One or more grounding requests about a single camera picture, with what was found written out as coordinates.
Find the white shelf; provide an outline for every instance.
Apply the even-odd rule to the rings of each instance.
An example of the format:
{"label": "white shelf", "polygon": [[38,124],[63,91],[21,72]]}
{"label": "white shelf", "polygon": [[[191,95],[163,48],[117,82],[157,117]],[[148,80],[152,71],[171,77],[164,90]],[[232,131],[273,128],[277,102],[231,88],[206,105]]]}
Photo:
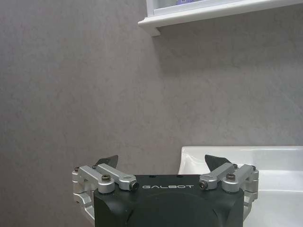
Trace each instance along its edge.
{"label": "white shelf", "polygon": [[160,35],[157,28],[162,26],[303,3],[303,0],[202,0],[176,6],[175,0],[166,0],[166,5],[172,6],[159,8],[159,1],[146,0],[148,17],[138,22],[151,36]]}

